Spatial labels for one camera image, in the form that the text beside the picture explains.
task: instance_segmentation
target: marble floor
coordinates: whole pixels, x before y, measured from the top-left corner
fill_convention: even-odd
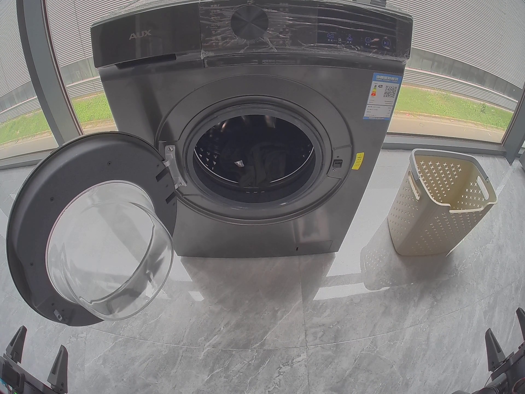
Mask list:
[[[47,379],[60,344],[69,392],[440,393],[489,373],[484,333],[522,342],[525,172],[478,156],[498,204],[447,257],[400,257],[386,215],[410,153],[381,153],[338,253],[272,259],[177,257],[159,296],[116,323],[70,328],[22,301],[5,226],[30,169],[0,172],[0,347],[28,329],[22,364]]]

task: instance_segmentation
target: white laundry basket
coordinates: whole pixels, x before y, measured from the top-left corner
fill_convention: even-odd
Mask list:
[[[448,254],[496,201],[474,157],[415,149],[388,217],[394,247],[400,255]]]

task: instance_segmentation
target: grass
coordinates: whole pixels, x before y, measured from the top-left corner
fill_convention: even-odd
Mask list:
[[[73,100],[81,124],[111,120],[111,110],[104,94]],[[487,126],[506,129],[512,112],[484,102],[451,95],[448,92],[402,86],[397,98],[396,112],[431,114],[459,120],[475,121]],[[42,111],[17,117],[0,124],[0,144],[50,131]]]
[[[410,86],[401,87],[395,111],[439,115],[458,120],[480,122],[501,129],[507,128],[513,114],[506,109],[454,96],[448,92]]]
[[[113,119],[104,94],[73,100],[73,108],[81,124]],[[32,112],[0,124],[0,144],[50,131],[42,111]]]

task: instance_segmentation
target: washing machine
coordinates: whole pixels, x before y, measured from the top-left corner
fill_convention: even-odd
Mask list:
[[[7,231],[23,298],[87,325],[145,307],[173,252],[337,252],[412,24],[377,0],[139,0],[94,24],[118,132],[66,143],[24,183]]]

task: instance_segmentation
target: open door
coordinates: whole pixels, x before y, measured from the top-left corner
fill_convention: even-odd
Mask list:
[[[82,136],[22,185],[7,226],[11,276],[52,321],[128,318],[167,279],[175,219],[175,184],[153,146],[121,132]]]

